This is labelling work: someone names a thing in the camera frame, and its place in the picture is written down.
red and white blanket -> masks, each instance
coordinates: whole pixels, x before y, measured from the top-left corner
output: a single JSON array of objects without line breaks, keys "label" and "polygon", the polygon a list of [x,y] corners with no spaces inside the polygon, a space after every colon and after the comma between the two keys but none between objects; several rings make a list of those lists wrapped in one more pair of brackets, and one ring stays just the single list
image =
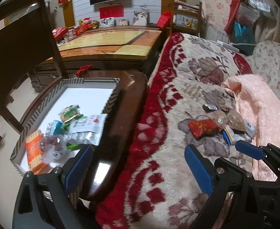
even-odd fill
[{"label": "red and white blanket", "polygon": [[252,159],[221,135],[196,140],[188,128],[189,121],[208,118],[203,104],[235,108],[220,84],[248,66],[239,70],[242,61],[232,52],[188,34],[174,33],[162,51],[124,170],[97,207],[103,229],[188,228],[207,200],[184,159],[189,144],[211,162],[225,157],[252,169]]}]

floral bedsheet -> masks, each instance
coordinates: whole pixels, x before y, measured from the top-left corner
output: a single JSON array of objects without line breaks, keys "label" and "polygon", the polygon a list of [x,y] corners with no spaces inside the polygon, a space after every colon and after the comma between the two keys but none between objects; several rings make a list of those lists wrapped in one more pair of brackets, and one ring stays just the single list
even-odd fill
[{"label": "floral bedsheet", "polygon": [[260,75],[280,100],[280,44],[260,42],[246,60],[252,72]]},{"label": "floral bedsheet", "polygon": [[[97,205],[103,229],[187,229],[208,199],[189,169],[184,149],[194,144],[214,163],[224,157],[247,171],[252,159],[226,145],[221,134],[196,140],[188,122],[207,119],[203,104],[235,108],[220,86],[239,69],[234,54],[212,42],[174,33],[164,45],[125,167],[113,191]],[[218,228],[221,225],[221,213]]]},{"label": "floral bedsheet", "polygon": [[225,28],[229,19],[232,0],[200,0],[202,2],[202,17]]}]

stuffed toy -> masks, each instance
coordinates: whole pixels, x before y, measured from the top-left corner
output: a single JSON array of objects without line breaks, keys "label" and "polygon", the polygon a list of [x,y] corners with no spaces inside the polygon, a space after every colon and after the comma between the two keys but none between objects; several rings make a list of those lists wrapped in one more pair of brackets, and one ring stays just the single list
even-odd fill
[{"label": "stuffed toy", "polygon": [[97,28],[99,28],[99,26],[100,26],[100,22],[99,21],[96,21],[96,20],[92,21],[91,29],[97,29]]},{"label": "stuffed toy", "polygon": [[85,18],[79,27],[79,31],[81,33],[84,33],[85,31],[89,30],[91,28],[91,20],[90,18]]}]

red paper sign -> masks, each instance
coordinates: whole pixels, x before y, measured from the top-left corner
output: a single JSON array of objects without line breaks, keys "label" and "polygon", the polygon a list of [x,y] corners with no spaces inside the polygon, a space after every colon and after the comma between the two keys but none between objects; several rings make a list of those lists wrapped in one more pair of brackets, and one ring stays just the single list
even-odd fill
[{"label": "red paper sign", "polygon": [[100,19],[108,17],[124,17],[124,6],[116,5],[100,8]]}]

blue plastic bag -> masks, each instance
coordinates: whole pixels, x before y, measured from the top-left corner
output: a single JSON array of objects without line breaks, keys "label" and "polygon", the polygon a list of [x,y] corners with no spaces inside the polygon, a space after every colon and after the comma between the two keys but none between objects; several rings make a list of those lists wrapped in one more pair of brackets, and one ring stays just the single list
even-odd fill
[{"label": "blue plastic bag", "polygon": [[[235,21],[234,33],[232,34],[231,41],[236,44],[255,44],[252,27],[242,26]],[[252,55],[255,45],[234,45],[234,47],[245,52],[247,55]]]}]

